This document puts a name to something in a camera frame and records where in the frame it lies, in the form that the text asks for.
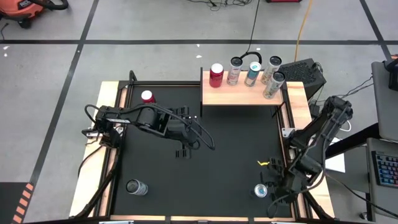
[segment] gray floor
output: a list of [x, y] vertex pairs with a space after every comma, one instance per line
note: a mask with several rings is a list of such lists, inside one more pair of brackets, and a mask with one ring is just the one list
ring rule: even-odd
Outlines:
[[[94, 0], [69, 0], [66, 11], [49, 11], [29, 30], [8, 22], [6, 40], [79, 40]], [[398, 40], [396, 0], [366, 0], [385, 40]], [[257, 1], [212, 12], [205, 4], [186, 0], [99, 0], [87, 40], [248, 40]], [[300, 4], [260, 2], [255, 40], [295, 40], [308, 0]], [[377, 40], [359, 0], [314, 0], [303, 40]], [[90, 125], [83, 112], [95, 103], [103, 80], [125, 80], [134, 70], [140, 80], [199, 80], [200, 67], [228, 64], [247, 44], [0, 44], [0, 182], [27, 182], [43, 145], [62, 86], [75, 53], [80, 54], [65, 104], [37, 183], [25, 221], [67, 218], [76, 186], [77, 168], [86, 139], [80, 131]], [[389, 45], [391, 54], [398, 45]], [[264, 58], [294, 59], [295, 45], [253, 44]], [[298, 59], [313, 58], [324, 69], [327, 84], [320, 96], [344, 94], [371, 76], [371, 62], [383, 61], [380, 45], [301, 45]], [[372, 88], [348, 98], [354, 118], [345, 138], [376, 122]], [[335, 214], [359, 221], [365, 203], [328, 181]], [[379, 223], [393, 220], [377, 218]]]

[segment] wooden frame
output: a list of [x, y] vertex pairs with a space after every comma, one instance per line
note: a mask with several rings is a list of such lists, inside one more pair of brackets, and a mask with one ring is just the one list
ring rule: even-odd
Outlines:
[[[119, 82], [103, 82], [101, 84], [101, 89], [99, 92], [99, 97], [97, 101], [97, 106], [108, 105], [114, 106], [116, 94], [118, 92]], [[307, 97], [305, 96], [305, 91], [302, 82], [287, 82], [287, 91], [290, 99], [290, 106], [292, 109], [293, 120], [295, 127], [302, 129], [311, 122], [311, 116], [308, 108]], [[124, 107], [124, 102], [127, 95], [127, 89], [122, 89], [120, 107]], [[287, 122], [287, 110], [285, 105], [282, 106], [282, 117], [284, 120], [285, 127], [289, 127]], [[85, 151], [85, 157], [98, 147], [97, 143], [88, 145]], [[113, 149], [111, 151], [111, 156], [109, 158], [107, 171], [109, 172], [113, 164], [113, 158], [116, 151]], [[92, 195], [95, 193], [100, 182], [101, 171], [104, 166], [105, 149], [101, 149], [92, 158], [86, 161], [86, 164], [81, 169], [81, 174], [78, 179], [76, 186], [75, 196], [73, 199], [70, 215], [76, 215], [80, 212], [86, 203], [90, 200]], [[106, 190], [101, 199], [101, 205], [99, 207], [99, 216], [105, 216], [108, 207], [108, 198], [110, 194], [110, 184], [108, 184]], [[320, 186], [311, 190], [312, 195], [317, 200], [317, 202], [323, 207], [323, 209], [330, 216], [334, 216], [333, 207], [331, 205], [331, 200], [329, 196], [328, 186], [326, 179], [321, 183]], [[298, 211], [302, 218], [306, 218], [305, 205], [302, 195], [298, 196]], [[152, 220], [152, 221], [162, 221], [165, 220], [165, 216], [147, 216], [147, 215], [111, 215], [112, 220]], [[208, 221], [226, 221], [226, 222], [248, 222], [247, 217], [181, 217], [181, 216], [171, 216], [171, 221], [197, 221], [197, 220], [208, 220]], [[294, 221], [293, 218], [254, 218], [255, 222], [289, 222]]]

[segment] black box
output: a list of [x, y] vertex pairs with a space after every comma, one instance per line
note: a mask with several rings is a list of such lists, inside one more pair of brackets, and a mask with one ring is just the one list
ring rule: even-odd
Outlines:
[[322, 72], [314, 63], [312, 58], [308, 58], [281, 65], [278, 70], [285, 74], [287, 82], [303, 82], [308, 100], [326, 83]]

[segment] silver can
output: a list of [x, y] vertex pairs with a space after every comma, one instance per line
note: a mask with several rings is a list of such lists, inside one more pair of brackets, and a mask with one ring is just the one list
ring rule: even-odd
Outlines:
[[233, 57], [231, 59], [231, 69], [228, 72], [226, 82], [229, 85], [236, 85], [241, 74], [243, 60], [240, 57]]
[[247, 86], [254, 86], [256, 83], [257, 77], [259, 76], [261, 69], [261, 64], [258, 62], [252, 62], [249, 66], [249, 71], [246, 79], [244, 80], [244, 84]]
[[267, 69], [264, 70], [264, 73], [262, 74], [261, 77], [261, 82], [262, 84], [268, 84], [269, 80], [271, 79], [271, 76], [278, 71], [280, 65], [282, 63], [282, 59], [278, 56], [272, 56], [269, 59]]
[[129, 194], [143, 196], [148, 193], [148, 185], [139, 180], [132, 179], [126, 184], [126, 190]]
[[254, 187], [254, 193], [256, 194], [257, 197], [263, 198], [267, 196], [268, 190], [264, 184], [257, 184]]
[[269, 80], [266, 89], [262, 94], [267, 99], [272, 99], [275, 94], [278, 92], [278, 89], [284, 84], [285, 82], [285, 74], [282, 72], [275, 72], [271, 79]]

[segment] red can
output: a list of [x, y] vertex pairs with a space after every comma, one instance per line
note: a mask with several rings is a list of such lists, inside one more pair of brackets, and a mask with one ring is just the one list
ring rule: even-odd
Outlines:
[[155, 97], [151, 91], [145, 90], [141, 93], [142, 102], [144, 103], [156, 103]]
[[210, 68], [210, 86], [217, 88], [223, 82], [224, 68], [221, 64], [215, 63]]

